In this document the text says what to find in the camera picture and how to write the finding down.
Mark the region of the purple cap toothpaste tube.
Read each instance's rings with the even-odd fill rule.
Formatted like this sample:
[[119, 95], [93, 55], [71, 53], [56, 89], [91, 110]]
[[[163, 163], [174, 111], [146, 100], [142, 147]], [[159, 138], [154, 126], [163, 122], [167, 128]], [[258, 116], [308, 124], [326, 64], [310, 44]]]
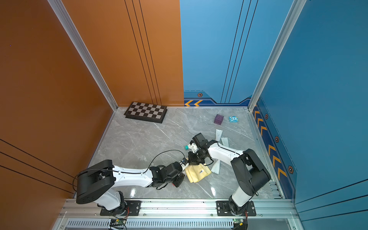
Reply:
[[212, 169], [211, 169], [212, 173], [219, 174], [219, 172], [220, 172], [220, 163], [221, 163], [220, 160], [218, 160], [218, 159], [215, 160], [215, 162], [212, 166]]

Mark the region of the yellow microfibre cloth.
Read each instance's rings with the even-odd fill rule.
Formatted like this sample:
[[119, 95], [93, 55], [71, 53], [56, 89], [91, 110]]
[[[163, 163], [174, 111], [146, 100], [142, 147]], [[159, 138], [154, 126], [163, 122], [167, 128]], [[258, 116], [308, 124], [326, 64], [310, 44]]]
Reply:
[[203, 178], [211, 174], [211, 170], [202, 164], [189, 165], [185, 169], [185, 173], [190, 183], [197, 183]]

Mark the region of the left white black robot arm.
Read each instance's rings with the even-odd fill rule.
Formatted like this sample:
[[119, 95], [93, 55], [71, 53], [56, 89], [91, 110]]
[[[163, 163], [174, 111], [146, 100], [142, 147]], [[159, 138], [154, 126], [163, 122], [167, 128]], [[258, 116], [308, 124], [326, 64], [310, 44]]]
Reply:
[[107, 214], [123, 215], [128, 210], [127, 203], [123, 193], [115, 188], [139, 186], [160, 190], [168, 184], [179, 187], [187, 166], [186, 158], [168, 166], [149, 166], [146, 169], [122, 168], [114, 166], [112, 160], [104, 160], [77, 175], [76, 203], [96, 203]]

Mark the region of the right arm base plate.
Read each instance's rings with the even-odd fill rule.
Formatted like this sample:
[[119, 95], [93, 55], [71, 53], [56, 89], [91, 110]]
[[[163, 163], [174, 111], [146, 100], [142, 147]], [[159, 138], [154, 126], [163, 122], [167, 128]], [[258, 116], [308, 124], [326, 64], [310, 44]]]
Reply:
[[249, 201], [243, 206], [237, 206], [233, 201], [224, 200], [216, 201], [216, 209], [218, 216], [248, 216], [255, 217], [257, 215], [253, 201]]

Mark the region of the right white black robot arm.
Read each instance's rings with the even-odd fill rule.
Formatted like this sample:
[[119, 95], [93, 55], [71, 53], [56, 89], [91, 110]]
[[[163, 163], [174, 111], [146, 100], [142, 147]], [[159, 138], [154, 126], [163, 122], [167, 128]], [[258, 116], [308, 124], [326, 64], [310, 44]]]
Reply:
[[271, 176], [254, 150], [227, 148], [216, 140], [208, 141], [201, 133], [195, 135], [186, 147], [190, 165], [205, 163], [205, 159], [219, 160], [230, 165], [239, 187], [229, 198], [230, 210], [235, 215], [245, 212], [248, 203], [266, 185]]

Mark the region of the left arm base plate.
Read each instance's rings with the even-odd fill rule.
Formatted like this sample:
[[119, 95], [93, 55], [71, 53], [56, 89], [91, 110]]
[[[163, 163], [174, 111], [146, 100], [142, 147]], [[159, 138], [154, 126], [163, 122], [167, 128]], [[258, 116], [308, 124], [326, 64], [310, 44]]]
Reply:
[[141, 208], [140, 200], [128, 200], [124, 201], [123, 206], [108, 211], [107, 209], [101, 207], [100, 216], [117, 216], [117, 217], [130, 217], [138, 216]]

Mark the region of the dark blue cap tube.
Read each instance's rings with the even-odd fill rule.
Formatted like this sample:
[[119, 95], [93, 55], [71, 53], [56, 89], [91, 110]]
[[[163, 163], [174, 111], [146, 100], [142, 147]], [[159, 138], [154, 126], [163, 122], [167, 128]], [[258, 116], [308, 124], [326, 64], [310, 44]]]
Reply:
[[229, 139], [228, 138], [221, 138], [221, 143], [225, 147], [229, 147]]

